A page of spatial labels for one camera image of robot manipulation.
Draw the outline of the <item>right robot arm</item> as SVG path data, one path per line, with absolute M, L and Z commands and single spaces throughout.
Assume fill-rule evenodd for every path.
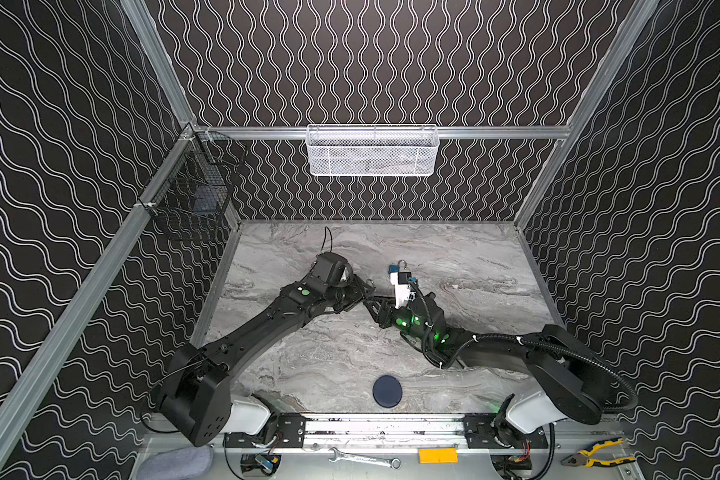
M 521 335 L 476 333 L 452 326 L 432 294 L 398 305 L 392 297 L 363 302 L 382 329 L 396 328 L 432 366 L 497 368 L 530 377 L 510 393 L 488 426 L 489 439 L 519 447 L 536 430 L 570 419 L 594 425 L 638 404 L 634 386 L 566 329 L 547 324 Z

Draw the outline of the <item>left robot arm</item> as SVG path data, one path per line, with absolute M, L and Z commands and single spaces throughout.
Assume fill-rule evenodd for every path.
M 232 383 L 254 360 L 313 319 L 353 309 L 374 290 L 345 257 L 319 254 L 302 279 L 282 287 L 251 320 L 216 341 L 179 348 L 160 381 L 157 412 L 193 446 L 208 444 L 231 416 Z

